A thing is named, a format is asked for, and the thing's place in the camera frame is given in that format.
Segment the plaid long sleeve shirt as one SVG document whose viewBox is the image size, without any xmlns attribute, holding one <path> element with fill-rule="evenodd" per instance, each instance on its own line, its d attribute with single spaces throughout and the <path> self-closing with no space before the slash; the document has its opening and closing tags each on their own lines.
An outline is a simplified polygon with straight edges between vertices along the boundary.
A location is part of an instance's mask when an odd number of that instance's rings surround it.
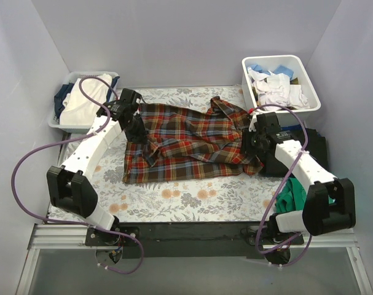
<svg viewBox="0 0 373 295">
<path fill-rule="evenodd" d="M 241 152 L 248 113 L 219 96 L 205 113 L 158 103 L 139 110 L 147 143 L 127 143 L 126 184 L 254 175 L 263 168 L 257 156 Z"/>
</svg>

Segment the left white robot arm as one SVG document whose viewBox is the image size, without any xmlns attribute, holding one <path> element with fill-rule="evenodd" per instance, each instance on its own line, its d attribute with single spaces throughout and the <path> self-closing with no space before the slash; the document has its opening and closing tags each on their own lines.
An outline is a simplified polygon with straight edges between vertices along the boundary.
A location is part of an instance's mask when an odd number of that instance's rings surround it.
<svg viewBox="0 0 373 295">
<path fill-rule="evenodd" d="M 103 108 L 98 110 L 89 132 L 91 137 L 82 140 L 60 167 L 51 167 L 47 172 L 52 206 L 100 227 L 99 238 L 108 246 L 120 240 L 120 230 L 114 227 L 115 217 L 99 204 L 91 180 L 100 159 L 122 132 L 131 143 L 147 143 L 147 131 L 139 114 L 141 101 L 141 94 L 123 89 L 118 100 L 104 104 L 110 114 Z"/>
</svg>

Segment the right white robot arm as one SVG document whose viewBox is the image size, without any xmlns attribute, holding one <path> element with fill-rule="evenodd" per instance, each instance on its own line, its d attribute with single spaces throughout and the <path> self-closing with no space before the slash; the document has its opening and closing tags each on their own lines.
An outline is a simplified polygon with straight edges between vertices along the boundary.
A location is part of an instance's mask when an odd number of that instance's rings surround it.
<svg viewBox="0 0 373 295">
<path fill-rule="evenodd" d="M 252 114 L 250 126 L 242 133 L 241 152 L 261 161 L 273 156 L 307 193 L 303 209 L 271 215 L 267 235 L 272 243 L 284 243 L 291 232 L 318 236 L 355 226 L 353 183 L 325 170 L 291 132 L 281 129 L 274 112 Z"/>
</svg>

